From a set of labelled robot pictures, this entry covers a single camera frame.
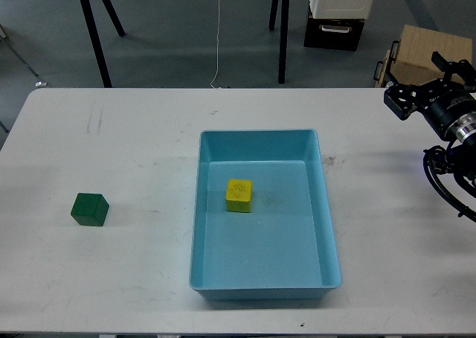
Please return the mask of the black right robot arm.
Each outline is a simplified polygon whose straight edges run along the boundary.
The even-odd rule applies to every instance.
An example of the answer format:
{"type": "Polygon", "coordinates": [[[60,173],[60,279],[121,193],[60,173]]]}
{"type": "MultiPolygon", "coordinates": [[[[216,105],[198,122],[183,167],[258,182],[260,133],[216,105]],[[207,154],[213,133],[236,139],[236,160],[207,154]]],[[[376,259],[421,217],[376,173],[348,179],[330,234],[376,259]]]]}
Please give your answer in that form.
{"type": "Polygon", "coordinates": [[[386,67],[384,103],[402,121],[419,112],[446,148],[433,146],[424,151],[423,169],[434,190],[458,216],[475,221],[475,211],[463,204],[441,182],[439,176],[451,174],[469,195],[475,196],[475,69],[468,60],[447,61],[439,52],[432,63],[443,73],[422,85],[400,83],[386,67]]]}

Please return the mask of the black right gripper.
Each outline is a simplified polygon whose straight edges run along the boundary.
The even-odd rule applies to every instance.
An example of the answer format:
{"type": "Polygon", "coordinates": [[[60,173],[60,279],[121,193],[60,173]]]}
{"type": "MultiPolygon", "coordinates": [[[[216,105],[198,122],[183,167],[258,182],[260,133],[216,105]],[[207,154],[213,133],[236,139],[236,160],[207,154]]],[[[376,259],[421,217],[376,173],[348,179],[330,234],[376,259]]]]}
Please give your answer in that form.
{"type": "Polygon", "coordinates": [[[467,92],[475,90],[475,68],[466,60],[447,61],[438,51],[431,55],[432,63],[443,78],[425,84],[428,99],[422,109],[422,88],[394,84],[384,92],[384,104],[401,120],[414,112],[422,112],[440,139],[470,139],[475,136],[475,99],[467,92]],[[451,81],[456,74],[463,86],[451,81]]]}

